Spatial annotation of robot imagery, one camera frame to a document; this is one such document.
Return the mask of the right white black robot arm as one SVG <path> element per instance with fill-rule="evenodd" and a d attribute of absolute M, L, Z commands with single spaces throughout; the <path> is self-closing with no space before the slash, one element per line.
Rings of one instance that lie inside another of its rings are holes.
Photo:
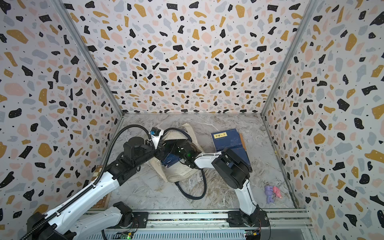
<path fill-rule="evenodd" d="M 253 227 L 258 224 L 260 207 L 254 199 L 250 186 L 250 167 L 233 150 L 205 154 L 189 140 L 175 140 L 170 153 L 181 158 L 182 164 L 191 169 L 214 169 L 224 182 L 235 190 L 240 204 L 241 220 L 231 222 Z"/>

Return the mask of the left green circuit board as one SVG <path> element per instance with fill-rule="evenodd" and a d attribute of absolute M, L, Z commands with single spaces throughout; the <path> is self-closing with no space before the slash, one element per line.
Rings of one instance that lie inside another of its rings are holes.
<path fill-rule="evenodd" d="M 119 240 L 132 240 L 134 238 L 134 232 L 123 232 L 119 236 Z"/>

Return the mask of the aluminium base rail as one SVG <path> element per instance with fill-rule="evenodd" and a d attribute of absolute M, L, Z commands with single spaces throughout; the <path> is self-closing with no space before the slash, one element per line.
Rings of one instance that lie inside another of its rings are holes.
<path fill-rule="evenodd" d="M 88 211 L 81 219 L 101 212 Z M 253 227 L 234 224 L 241 220 L 236 210 L 137 210 L 138 228 L 109 227 L 84 240 L 119 240 L 134 232 L 133 240 L 245 240 L 245 231 L 259 230 L 261 240 L 315 240 L 314 227 L 305 210 L 267 209 Z"/>

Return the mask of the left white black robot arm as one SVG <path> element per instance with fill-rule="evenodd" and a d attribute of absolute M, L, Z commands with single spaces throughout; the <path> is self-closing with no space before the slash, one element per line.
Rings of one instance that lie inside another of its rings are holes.
<path fill-rule="evenodd" d="M 84 240 L 109 227 L 138 228 L 140 222 L 123 202 L 107 210 L 81 219 L 104 196 L 122 186 L 135 175 L 139 166 L 153 157 L 162 157 L 164 147 L 160 136 L 150 141 L 141 137 L 131 138 L 124 144 L 124 152 L 108 166 L 103 166 L 99 176 L 66 202 L 45 214 L 35 213 L 27 221 L 24 240 Z"/>

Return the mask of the cream canvas tote bag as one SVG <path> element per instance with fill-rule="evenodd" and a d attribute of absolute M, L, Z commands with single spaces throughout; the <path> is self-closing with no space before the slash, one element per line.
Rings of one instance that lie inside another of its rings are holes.
<path fill-rule="evenodd" d="M 165 133 L 165 140 L 179 140 L 186 138 L 185 134 L 181 133 L 181 131 L 184 131 L 186 134 L 188 134 L 191 139 L 192 143 L 197 147 L 197 150 L 200 152 L 204 152 L 202 147 L 199 145 L 197 136 L 195 131 L 193 130 L 192 126 L 189 123 L 184 123 L 181 127 L 177 128 L 176 130 L 170 130 L 169 132 Z M 161 161 L 152 158 L 149 160 L 148 165 L 151 166 L 151 168 L 157 172 L 157 174 L 166 182 L 166 183 L 176 183 L 176 182 L 181 182 L 183 180 L 189 179 L 191 176 L 194 174 L 197 174 L 200 172 L 197 169 L 191 169 L 190 167 L 183 165 L 181 162 L 174 163 L 172 166 L 169 168 L 165 167 L 162 165 Z M 201 196 L 192 196 L 190 194 L 187 194 L 184 192 L 184 190 L 181 188 L 181 186 L 178 186 L 179 191 L 187 198 L 190 200 L 200 200 L 205 197 L 206 192 L 207 192 L 207 180 L 206 180 L 206 175 L 205 173 L 201 173 L 203 177 L 203 193 Z"/>

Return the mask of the right circuit board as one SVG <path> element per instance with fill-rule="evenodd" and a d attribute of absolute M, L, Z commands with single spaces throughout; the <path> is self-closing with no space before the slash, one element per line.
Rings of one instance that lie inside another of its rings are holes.
<path fill-rule="evenodd" d="M 261 232 L 259 230 L 245 231 L 245 239 L 246 240 L 260 240 L 261 239 Z"/>

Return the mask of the small pink toy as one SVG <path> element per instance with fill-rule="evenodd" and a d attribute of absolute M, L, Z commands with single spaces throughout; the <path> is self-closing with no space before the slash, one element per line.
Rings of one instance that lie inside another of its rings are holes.
<path fill-rule="evenodd" d="M 276 186 L 273 186 L 273 193 L 274 193 L 276 198 L 278 198 L 278 199 L 282 199 L 283 198 L 283 196 L 281 194 L 281 190 L 278 187 L 276 187 Z"/>

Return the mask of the small purple toy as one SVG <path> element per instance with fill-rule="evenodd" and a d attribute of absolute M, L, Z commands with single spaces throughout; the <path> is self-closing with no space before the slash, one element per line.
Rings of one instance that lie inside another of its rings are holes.
<path fill-rule="evenodd" d="M 272 186 L 265 186 L 265 195 L 267 196 L 267 204 L 274 203 L 274 189 Z"/>

